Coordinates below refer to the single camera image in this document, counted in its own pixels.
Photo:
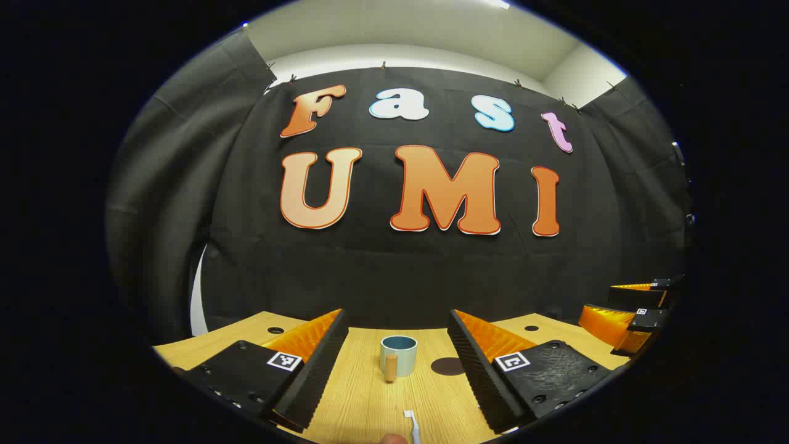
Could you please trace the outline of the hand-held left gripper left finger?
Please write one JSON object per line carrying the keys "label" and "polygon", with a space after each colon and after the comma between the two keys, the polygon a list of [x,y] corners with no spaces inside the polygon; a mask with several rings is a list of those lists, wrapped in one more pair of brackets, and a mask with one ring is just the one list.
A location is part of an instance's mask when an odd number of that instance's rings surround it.
{"label": "hand-held left gripper left finger", "polygon": [[212,401],[294,434],[310,425],[349,332],[344,310],[304,321],[267,311],[177,341],[174,367]]}

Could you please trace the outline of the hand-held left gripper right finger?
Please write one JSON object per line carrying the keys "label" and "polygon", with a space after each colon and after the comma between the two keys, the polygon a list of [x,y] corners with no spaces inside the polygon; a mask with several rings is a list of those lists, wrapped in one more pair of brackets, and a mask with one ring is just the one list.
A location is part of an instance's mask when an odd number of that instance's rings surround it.
{"label": "hand-held left gripper right finger", "polygon": [[460,310],[450,310],[448,336],[497,434],[561,410],[611,374],[564,341],[534,343]]}

